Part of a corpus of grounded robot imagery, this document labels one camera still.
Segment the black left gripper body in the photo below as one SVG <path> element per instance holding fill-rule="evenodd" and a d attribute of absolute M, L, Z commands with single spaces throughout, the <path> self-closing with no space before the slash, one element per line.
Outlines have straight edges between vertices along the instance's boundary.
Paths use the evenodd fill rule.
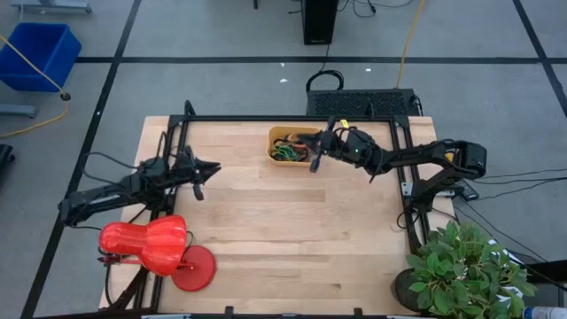
<path fill-rule="evenodd" d="M 192 184 L 193 193 L 198 201 L 204 199 L 201 185 L 205 182 L 203 170 L 203 162 L 197 158 L 189 145 L 183 148 L 175 161 L 175 170 L 183 178 L 189 178 Z"/>

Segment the green potted plant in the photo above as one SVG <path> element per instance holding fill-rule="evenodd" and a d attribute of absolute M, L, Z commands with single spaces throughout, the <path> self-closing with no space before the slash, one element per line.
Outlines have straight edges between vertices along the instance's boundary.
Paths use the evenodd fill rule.
<path fill-rule="evenodd" d="M 470 224 L 449 222 L 407 256 L 392 282 L 394 298 L 421 315 L 443 319 L 517 319 L 538 290 L 503 245 Z"/>

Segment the black computer tower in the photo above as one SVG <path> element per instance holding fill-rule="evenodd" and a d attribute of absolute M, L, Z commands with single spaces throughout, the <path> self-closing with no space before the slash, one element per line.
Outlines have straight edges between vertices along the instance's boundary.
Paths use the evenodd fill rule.
<path fill-rule="evenodd" d="M 331 44 L 338 0 L 300 0 L 305 45 Z"/>

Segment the black perforated metal case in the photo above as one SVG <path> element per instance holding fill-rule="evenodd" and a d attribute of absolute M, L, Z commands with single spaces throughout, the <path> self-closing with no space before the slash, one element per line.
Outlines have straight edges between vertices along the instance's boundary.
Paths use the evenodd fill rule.
<path fill-rule="evenodd" d="M 310 90 L 310 116 L 420 116 L 422 107 L 412 89 Z"/>

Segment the clear plastic bottle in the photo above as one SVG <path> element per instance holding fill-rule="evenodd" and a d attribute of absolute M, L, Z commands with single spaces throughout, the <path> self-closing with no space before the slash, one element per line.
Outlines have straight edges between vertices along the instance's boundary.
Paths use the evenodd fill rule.
<path fill-rule="evenodd" d="M 526 307 L 523 319 L 567 319 L 566 307 Z"/>

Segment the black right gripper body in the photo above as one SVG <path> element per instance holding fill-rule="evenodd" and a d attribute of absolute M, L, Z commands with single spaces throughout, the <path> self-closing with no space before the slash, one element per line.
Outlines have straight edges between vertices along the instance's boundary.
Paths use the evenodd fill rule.
<path fill-rule="evenodd" d="M 367 173 L 382 172 L 382 148 L 373 137 L 356 127 L 334 128 L 335 119 L 329 117 L 327 128 L 323 132 L 321 147 L 313 152 L 309 166 L 311 173 L 316 173 L 323 156 L 343 161 L 355 168 L 364 168 Z"/>

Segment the red desk lamp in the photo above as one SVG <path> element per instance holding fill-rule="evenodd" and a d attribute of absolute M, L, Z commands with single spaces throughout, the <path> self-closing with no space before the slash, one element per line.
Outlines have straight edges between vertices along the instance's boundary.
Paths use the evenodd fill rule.
<path fill-rule="evenodd" d="M 146 225 L 109 223 L 98 243 L 105 253 L 133 257 L 121 263 L 139 264 L 157 276 L 169 276 L 182 291 L 198 292 L 213 281 L 216 260 L 204 246 L 190 243 L 188 235 L 185 220 L 169 215 Z"/>

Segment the yellow plastic bin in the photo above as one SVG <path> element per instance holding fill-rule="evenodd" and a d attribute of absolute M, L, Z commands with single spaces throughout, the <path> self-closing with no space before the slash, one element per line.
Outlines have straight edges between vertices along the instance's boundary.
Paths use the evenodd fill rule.
<path fill-rule="evenodd" d="M 295 161 L 276 161 L 271 158 L 270 153 L 274 150 L 272 148 L 272 143 L 275 139 L 284 138 L 289 135 L 297 135 L 297 134 L 312 134 L 319 132 L 319 128 L 316 127 L 301 127 L 301 126 L 274 126 L 268 132 L 268 139 L 267 139 L 267 155 L 269 160 L 279 166 L 287 166 L 287 167 L 309 167 L 311 164 L 311 159 L 313 158 L 313 152 L 309 149 L 300 150 L 294 149 L 288 146 L 282 146 L 278 148 L 289 148 L 293 149 L 297 154 L 298 157 Z"/>

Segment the grey metal furniture base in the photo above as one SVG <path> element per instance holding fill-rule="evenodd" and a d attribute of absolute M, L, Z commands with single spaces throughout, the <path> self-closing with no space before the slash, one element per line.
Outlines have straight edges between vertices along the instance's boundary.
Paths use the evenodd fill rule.
<path fill-rule="evenodd" d="M 40 11 L 76 10 L 92 13 L 88 0 L 10 0 L 10 3 L 20 10 L 34 8 Z"/>

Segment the blue plastic floor bin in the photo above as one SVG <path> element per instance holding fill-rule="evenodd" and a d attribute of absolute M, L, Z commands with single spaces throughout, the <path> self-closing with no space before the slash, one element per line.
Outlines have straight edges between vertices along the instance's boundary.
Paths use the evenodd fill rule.
<path fill-rule="evenodd" d="M 70 27 L 59 23 L 19 23 L 8 41 L 59 87 L 82 50 Z M 7 44 L 0 50 L 0 81 L 19 91 L 59 92 Z"/>

